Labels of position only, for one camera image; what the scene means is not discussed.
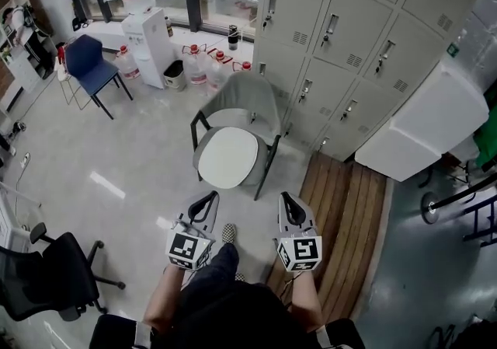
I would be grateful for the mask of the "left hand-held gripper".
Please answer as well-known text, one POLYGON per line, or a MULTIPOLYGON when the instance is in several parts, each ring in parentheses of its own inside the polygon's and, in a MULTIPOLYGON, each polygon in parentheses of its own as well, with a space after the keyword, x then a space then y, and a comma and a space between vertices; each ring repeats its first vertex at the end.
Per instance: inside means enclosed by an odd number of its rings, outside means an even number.
POLYGON ((219 194, 207 191, 187 199, 168 233, 165 254, 171 264, 184 270, 200 270, 207 265, 217 217, 219 194))

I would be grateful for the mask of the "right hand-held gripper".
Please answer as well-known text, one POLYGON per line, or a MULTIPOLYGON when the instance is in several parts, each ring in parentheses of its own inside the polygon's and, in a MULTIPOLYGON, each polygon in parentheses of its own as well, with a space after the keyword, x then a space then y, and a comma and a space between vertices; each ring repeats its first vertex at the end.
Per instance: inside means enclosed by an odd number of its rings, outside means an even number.
POLYGON ((285 270, 314 270, 322 260, 322 237, 311 208, 299 197, 281 192, 277 224, 279 233, 274 242, 285 270))

